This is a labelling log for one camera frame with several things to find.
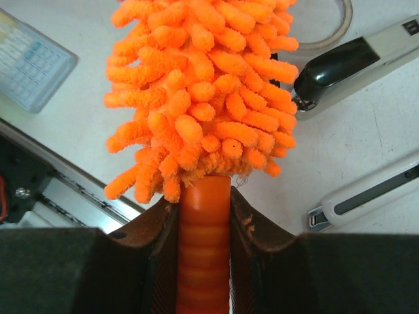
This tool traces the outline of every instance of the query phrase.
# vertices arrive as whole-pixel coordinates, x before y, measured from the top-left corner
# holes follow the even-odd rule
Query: red wire
[[[0,202],[1,202],[0,223],[2,223],[7,217],[6,184],[2,176],[0,176]]]

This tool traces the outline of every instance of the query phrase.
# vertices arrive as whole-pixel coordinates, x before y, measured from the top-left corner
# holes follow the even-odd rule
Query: chenille bristle
[[[134,108],[132,121],[107,141],[109,152],[141,145],[135,164],[106,188],[118,198],[134,186],[179,201],[181,186],[211,174],[280,174],[275,158],[296,143],[291,94],[294,65],[270,59],[292,51],[294,0],[125,0],[111,21],[135,21],[107,59],[108,108]]]

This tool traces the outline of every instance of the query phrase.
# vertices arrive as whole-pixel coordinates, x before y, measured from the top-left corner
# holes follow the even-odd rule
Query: stapler
[[[309,61],[294,82],[297,119],[306,120],[419,56],[419,14]]]

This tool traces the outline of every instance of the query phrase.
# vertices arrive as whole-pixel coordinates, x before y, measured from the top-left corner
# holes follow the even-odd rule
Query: orange handle
[[[208,176],[181,192],[177,314],[228,314],[230,186]]]

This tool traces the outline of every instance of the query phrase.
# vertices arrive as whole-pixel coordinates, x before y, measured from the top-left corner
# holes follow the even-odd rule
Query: scratch on table
[[[373,108],[373,113],[374,113],[374,121],[375,121],[375,127],[377,128],[377,132],[378,132],[378,139],[380,141],[380,148],[381,148],[381,159],[383,158],[383,151],[382,151],[382,140],[381,140],[381,132],[380,132],[380,128],[378,127],[378,122],[377,122],[377,117],[375,115],[375,109],[374,109],[374,105],[371,105],[371,107]]]

